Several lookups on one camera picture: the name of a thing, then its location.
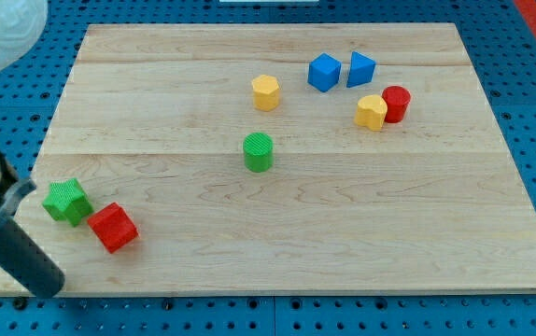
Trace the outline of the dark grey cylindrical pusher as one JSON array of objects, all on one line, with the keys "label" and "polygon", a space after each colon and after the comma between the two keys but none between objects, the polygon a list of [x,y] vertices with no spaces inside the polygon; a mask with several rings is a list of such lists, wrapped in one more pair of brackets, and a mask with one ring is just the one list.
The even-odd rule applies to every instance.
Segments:
[{"label": "dark grey cylindrical pusher", "polygon": [[0,267],[38,298],[52,298],[63,288],[63,271],[12,219],[0,227]]}]

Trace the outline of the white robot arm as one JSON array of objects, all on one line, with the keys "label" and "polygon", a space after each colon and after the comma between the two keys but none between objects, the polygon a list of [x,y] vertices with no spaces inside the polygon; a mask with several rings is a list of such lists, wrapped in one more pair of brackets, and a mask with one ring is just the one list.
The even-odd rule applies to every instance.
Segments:
[{"label": "white robot arm", "polygon": [[[47,16],[44,0],[0,0],[0,71],[31,49]],[[18,177],[0,152],[0,267],[34,296],[51,298],[63,288],[63,271],[14,220],[33,190],[33,180]]]}]

